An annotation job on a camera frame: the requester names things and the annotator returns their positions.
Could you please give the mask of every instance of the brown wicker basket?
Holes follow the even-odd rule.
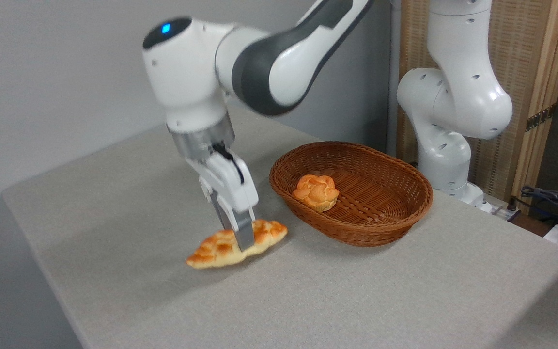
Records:
[[[304,175],[327,175],[337,203],[318,213],[292,196]],[[349,245],[379,246],[404,236],[432,205],[432,186],[414,167],[367,146],[310,143],[286,153],[270,170],[270,186],[305,223]]]

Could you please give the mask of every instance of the gray tablecloth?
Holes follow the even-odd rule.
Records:
[[[268,185],[316,139],[240,109],[232,121],[257,216],[290,230],[240,265],[184,263],[220,225],[163,127],[4,192],[85,347],[558,349],[557,245],[438,193],[396,243],[344,245]]]

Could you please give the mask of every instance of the bread roll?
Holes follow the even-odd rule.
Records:
[[[329,176],[306,174],[298,181],[292,195],[317,212],[330,210],[337,202],[339,190]]]
[[[234,230],[219,230],[204,240],[199,248],[186,259],[195,269],[224,267],[240,263],[248,256],[261,254],[288,234],[288,228],[276,221],[257,219],[253,222],[255,244],[241,251]]]

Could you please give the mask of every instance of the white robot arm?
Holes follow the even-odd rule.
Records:
[[[259,199],[246,164],[230,151],[234,130],[224,93],[265,115],[292,110],[371,4],[317,0],[296,27],[273,35],[180,17],[144,39],[146,71],[166,108],[169,132],[241,250],[254,243],[251,222]]]
[[[488,55],[492,0],[431,0],[428,51],[440,69],[401,79],[397,101],[415,129],[419,170],[432,187],[489,211],[468,182],[471,148],[463,136],[492,139],[512,117],[512,100]]]

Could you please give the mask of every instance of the bread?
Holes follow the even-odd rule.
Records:
[[[323,212],[335,205],[339,190],[335,188],[335,181],[329,176],[306,174],[298,181],[292,195],[317,212]]]
[[[186,259],[195,269],[224,267],[240,263],[248,256],[261,254],[288,234],[288,228],[276,221],[257,219],[253,222],[255,244],[241,251],[234,230],[219,230],[204,240],[199,248]]]

